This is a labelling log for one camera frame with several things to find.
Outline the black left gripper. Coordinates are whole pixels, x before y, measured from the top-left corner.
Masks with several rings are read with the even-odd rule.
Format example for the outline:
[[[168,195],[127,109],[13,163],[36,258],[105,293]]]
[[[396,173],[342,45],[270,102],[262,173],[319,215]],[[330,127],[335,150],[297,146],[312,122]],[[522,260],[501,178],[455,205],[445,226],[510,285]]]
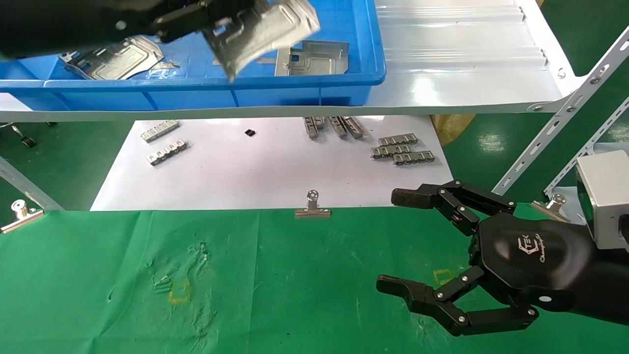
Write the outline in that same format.
[[[160,42],[170,43],[197,31],[213,31],[226,18],[254,8],[258,2],[199,0],[207,11],[170,12],[168,0],[95,0],[93,45],[108,45],[137,34],[154,34]]]

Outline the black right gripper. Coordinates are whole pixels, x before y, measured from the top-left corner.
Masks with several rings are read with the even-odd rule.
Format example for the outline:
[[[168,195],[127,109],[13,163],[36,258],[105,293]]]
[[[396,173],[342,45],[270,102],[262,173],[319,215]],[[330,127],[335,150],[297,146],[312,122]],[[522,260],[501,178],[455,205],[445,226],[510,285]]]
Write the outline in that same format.
[[[389,275],[376,280],[379,292],[402,298],[409,312],[433,318],[452,336],[524,330],[539,317],[530,305],[552,312],[582,309],[584,281],[596,252],[586,227],[520,219],[512,215],[515,202],[460,180],[396,188],[391,203],[436,209],[463,235],[476,233],[469,247],[474,267],[438,289]],[[491,217],[480,222],[474,211]],[[509,307],[472,312],[456,307],[478,285]]]

